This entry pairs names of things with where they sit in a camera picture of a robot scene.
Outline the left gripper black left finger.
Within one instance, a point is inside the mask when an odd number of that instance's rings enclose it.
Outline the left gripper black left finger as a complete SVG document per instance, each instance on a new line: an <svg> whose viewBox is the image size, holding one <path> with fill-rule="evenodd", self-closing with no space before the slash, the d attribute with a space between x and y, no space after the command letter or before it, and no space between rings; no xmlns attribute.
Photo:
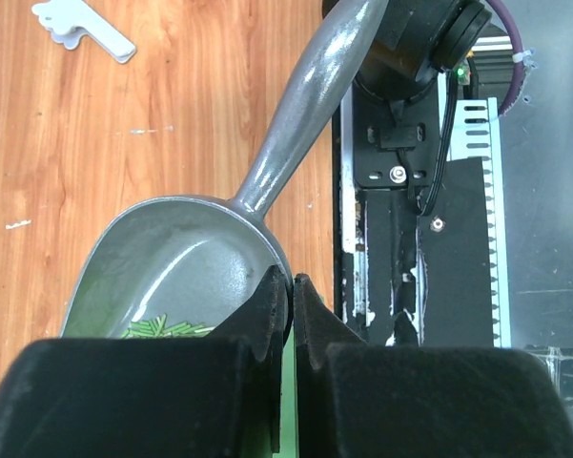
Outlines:
<svg viewBox="0 0 573 458"><path fill-rule="evenodd" d="M203 338L51 339L0 384L0 457L269 457L287 285L277 267Z"/></svg>

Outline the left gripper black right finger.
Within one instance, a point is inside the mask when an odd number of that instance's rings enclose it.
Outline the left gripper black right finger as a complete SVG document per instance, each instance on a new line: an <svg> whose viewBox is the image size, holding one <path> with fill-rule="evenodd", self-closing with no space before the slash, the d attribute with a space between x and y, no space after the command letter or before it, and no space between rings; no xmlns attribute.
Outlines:
<svg viewBox="0 0 573 458"><path fill-rule="evenodd" d="M533 356L370 345L295 277L302 457L573 457L573 427Z"/></svg>

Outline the green cat litter bag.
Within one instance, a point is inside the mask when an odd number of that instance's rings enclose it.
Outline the green cat litter bag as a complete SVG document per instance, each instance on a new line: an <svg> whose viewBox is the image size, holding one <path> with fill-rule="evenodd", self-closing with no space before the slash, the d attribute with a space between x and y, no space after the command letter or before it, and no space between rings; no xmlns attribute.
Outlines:
<svg viewBox="0 0 573 458"><path fill-rule="evenodd" d="M281 372L280 447L277 458L298 457L297 438L297 378L294 334L283 349Z"/></svg>

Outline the grey metal scoop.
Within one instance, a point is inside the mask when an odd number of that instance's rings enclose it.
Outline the grey metal scoop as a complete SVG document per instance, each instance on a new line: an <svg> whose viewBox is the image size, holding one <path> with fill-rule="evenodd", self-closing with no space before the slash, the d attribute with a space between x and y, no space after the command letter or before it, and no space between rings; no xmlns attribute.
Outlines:
<svg viewBox="0 0 573 458"><path fill-rule="evenodd" d="M265 217L351 86L386 9L383 1L331 8L232 198L151 198L111 222L73 289L62 337L118 338L154 318L217 325L253 296L271 267L292 291L290 263Z"/></svg>

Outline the white plastic bag clip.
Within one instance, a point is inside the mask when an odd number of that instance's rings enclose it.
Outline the white plastic bag clip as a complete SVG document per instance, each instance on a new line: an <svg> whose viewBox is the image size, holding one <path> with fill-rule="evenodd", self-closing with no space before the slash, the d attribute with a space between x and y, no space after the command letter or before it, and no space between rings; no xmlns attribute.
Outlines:
<svg viewBox="0 0 573 458"><path fill-rule="evenodd" d="M54 43L75 50L84 36L90 37L119 64L136 53L136 45L85 1L51 0L36 3L31 12L49 32Z"/></svg>

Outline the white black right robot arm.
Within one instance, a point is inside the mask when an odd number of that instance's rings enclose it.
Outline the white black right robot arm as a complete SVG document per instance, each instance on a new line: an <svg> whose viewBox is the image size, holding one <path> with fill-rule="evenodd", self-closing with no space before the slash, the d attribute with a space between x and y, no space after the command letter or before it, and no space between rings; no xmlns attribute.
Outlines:
<svg viewBox="0 0 573 458"><path fill-rule="evenodd" d="M357 83L382 101L413 100L458 67L490 19L479 1L391 1Z"/></svg>

